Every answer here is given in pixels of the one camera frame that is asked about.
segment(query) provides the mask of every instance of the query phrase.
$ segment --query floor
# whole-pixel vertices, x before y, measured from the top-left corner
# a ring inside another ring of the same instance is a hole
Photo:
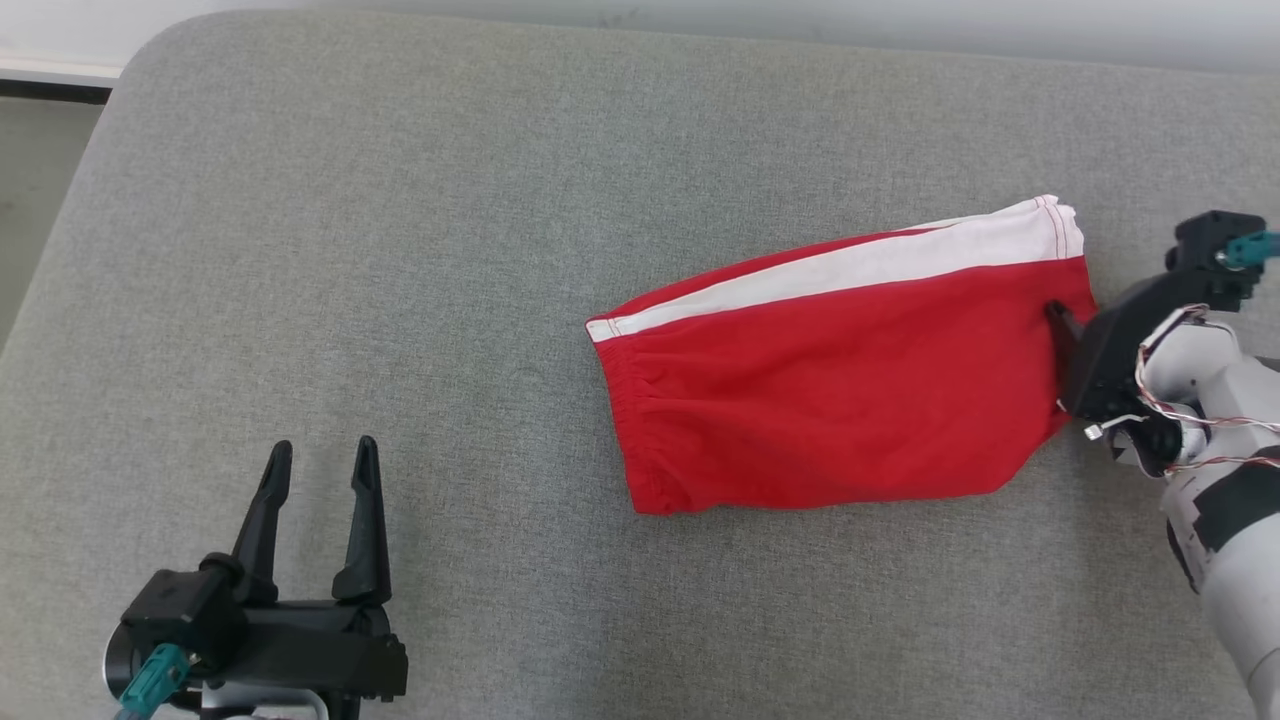
[[[0,348],[100,105],[0,97]]]

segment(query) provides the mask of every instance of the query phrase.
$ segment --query red fabric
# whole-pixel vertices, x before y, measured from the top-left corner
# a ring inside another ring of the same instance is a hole
[[[600,318],[919,232],[753,260]],[[598,342],[635,509],[800,509],[998,489],[1066,421],[1050,300],[1082,319],[1096,313],[1084,258],[824,292]]]

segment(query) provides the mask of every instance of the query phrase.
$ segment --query white wall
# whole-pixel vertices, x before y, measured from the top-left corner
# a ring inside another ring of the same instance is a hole
[[[0,77],[110,85],[183,18],[300,6],[1280,72],[1280,0],[0,0]]]

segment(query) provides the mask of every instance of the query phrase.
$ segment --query white trim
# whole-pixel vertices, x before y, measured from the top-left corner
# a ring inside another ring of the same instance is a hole
[[[115,87],[124,68],[6,58],[0,55],[0,78],[88,87]]]
[[[1084,236],[1075,210],[1043,195],[933,232],[887,237],[813,255],[716,283],[634,315],[591,320],[593,342],[699,315],[873,284],[945,275],[978,266],[1076,258]]]

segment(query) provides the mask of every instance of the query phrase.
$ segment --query teal connector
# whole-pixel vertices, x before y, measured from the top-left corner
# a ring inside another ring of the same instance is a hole
[[[1267,258],[1277,255],[1280,255],[1280,233],[1258,232],[1228,242],[1219,261],[1225,268],[1239,270],[1261,265]]]
[[[180,647],[170,643],[156,646],[151,657],[147,657],[142,669],[129,682],[129,687],[120,694],[120,706],[124,710],[116,717],[151,720],[164,701],[182,687],[188,673],[191,662]]]

